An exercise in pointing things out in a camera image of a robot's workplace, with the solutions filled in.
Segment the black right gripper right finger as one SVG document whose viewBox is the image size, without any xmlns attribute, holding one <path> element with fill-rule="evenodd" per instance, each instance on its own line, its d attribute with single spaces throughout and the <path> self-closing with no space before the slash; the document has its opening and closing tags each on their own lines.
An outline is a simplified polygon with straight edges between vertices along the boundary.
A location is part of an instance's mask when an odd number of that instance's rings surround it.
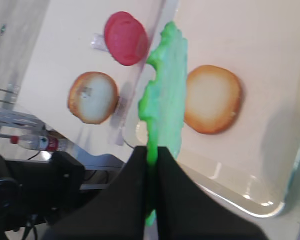
<svg viewBox="0 0 300 240">
<path fill-rule="evenodd" d="M 224 208 L 181 169 L 166 147 L 158 148 L 156 213 L 161 240 L 265 240 L 254 223 Z"/>
</svg>

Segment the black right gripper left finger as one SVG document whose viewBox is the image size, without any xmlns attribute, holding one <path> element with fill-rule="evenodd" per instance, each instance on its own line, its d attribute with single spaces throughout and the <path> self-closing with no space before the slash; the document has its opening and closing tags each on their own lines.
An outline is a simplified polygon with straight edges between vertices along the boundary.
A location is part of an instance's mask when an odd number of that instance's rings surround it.
<svg viewBox="0 0 300 240">
<path fill-rule="evenodd" d="M 146 215 L 146 155 L 146 147 L 135 147 L 114 181 L 85 206 L 49 228 L 43 239 L 143 239 Z"/>
</svg>

